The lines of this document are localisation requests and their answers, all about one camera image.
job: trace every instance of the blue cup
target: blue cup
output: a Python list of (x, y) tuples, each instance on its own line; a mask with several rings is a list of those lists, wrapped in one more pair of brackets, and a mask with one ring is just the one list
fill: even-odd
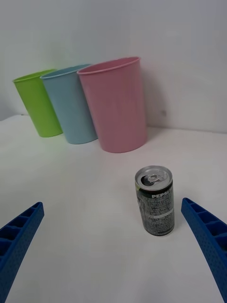
[(82, 144), (97, 139), (91, 114), (77, 71), (90, 64), (77, 65), (41, 76), (66, 140)]

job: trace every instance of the can lid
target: can lid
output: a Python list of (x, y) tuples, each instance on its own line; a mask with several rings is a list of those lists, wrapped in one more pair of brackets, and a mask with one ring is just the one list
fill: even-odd
[(173, 175), (163, 166), (147, 166), (140, 169), (135, 176), (136, 184), (147, 191), (156, 191), (171, 184)]

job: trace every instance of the pull tab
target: pull tab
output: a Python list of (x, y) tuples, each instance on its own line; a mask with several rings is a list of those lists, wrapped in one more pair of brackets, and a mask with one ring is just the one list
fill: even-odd
[(163, 170), (158, 170), (156, 174), (148, 176), (149, 182), (163, 181), (167, 178), (167, 174)]

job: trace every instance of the white wall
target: white wall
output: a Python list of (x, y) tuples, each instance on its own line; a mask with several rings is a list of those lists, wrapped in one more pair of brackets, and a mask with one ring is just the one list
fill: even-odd
[(227, 132), (227, 1), (132, 1), (149, 124)]
[(150, 125), (227, 132), (226, 12), (224, 0), (5, 1), (0, 100), (25, 113), (14, 78), (138, 54)]

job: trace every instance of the soda can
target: soda can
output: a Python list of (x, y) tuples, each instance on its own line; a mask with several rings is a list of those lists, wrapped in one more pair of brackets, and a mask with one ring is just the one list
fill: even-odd
[(173, 175), (163, 166), (147, 166), (135, 176), (136, 195), (145, 230), (164, 236), (174, 229)]

